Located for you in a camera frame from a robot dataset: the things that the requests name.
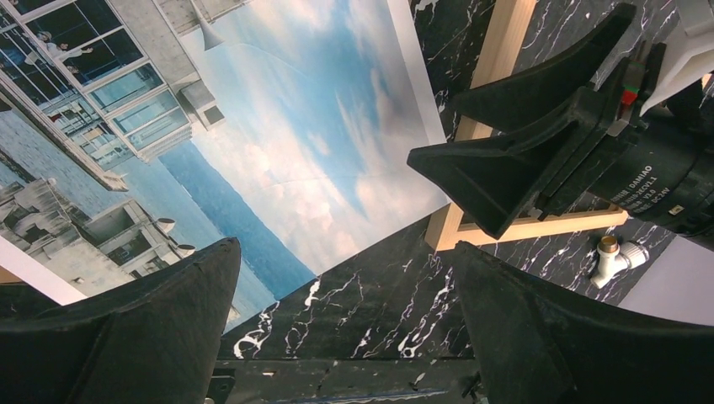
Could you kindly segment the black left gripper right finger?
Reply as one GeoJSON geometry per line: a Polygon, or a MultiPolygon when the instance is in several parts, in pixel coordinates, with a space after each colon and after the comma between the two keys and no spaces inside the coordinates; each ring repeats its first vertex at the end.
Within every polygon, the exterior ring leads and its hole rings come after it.
{"type": "Polygon", "coordinates": [[[467,242],[455,286],[491,403],[710,403],[713,330],[627,311],[467,242]]]}

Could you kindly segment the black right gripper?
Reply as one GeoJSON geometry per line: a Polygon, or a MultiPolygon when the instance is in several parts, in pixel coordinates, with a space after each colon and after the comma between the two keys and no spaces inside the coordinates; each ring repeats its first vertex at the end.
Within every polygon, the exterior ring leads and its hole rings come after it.
{"type": "Polygon", "coordinates": [[[604,135],[574,173],[557,180],[556,188],[546,188],[569,159],[581,158],[581,146],[597,142],[591,133],[612,102],[580,87],[599,70],[636,12],[634,5],[619,3],[560,54],[458,93],[451,100],[455,112],[495,130],[514,132],[415,148],[408,154],[408,166],[495,239],[536,195],[538,209],[556,214],[583,192],[678,235],[711,235],[712,98],[695,80],[652,108],[644,107],[663,75],[664,44],[656,44],[649,54],[638,91],[623,90],[632,114],[626,127],[617,136],[604,135]]]}

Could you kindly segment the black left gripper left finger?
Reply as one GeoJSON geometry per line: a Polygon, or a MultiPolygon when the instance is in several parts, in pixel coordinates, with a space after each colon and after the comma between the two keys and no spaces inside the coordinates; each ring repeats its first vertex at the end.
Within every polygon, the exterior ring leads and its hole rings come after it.
{"type": "Polygon", "coordinates": [[[2,320],[2,402],[203,402],[240,259],[224,238],[100,295],[2,320]]]}

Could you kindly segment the wooden photo frame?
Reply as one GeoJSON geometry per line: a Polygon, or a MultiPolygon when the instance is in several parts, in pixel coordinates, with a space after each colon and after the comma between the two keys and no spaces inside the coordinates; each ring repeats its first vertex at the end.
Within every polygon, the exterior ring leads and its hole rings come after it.
{"type": "MultiPolygon", "coordinates": [[[[523,105],[524,90],[493,86],[502,83],[513,72],[535,6],[535,1],[502,0],[494,4],[471,83],[471,89],[485,88],[492,92],[486,97],[486,107],[491,111],[485,118],[476,118],[474,114],[460,110],[456,141],[488,138],[494,129],[517,130],[543,115],[536,109],[544,107],[544,102],[523,105]]],[[[606,210],[549,215],[542,221],[516,217],[501,237],[489,236],[486,227],[475,221],[463,223],[463,217],[464,210],[455,203],[437,210],[429,219],[424,240],[434,250],[446,251],[461,241],[480,246],[619,226],[626,222],[627,213],[612,205],[606,210]]]]}

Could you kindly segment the blue sky building photo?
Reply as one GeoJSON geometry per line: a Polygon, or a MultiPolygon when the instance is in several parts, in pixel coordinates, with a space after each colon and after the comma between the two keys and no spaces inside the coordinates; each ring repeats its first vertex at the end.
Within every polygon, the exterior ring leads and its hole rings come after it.
{"type": "Polygon", "coordinates": [[[225,237],[226,327],[446,205],[405,1],[4,1],[1,265],[60,304],[225,237]]]}

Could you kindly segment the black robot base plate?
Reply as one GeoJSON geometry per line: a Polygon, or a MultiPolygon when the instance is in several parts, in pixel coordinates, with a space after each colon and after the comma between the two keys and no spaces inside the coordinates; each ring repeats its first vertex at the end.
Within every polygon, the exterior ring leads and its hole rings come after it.
{"type": "Polygon", "coordinates": [[[251,359],[216,364],[207,403],[481,403],[474,359],[251,359]]]}

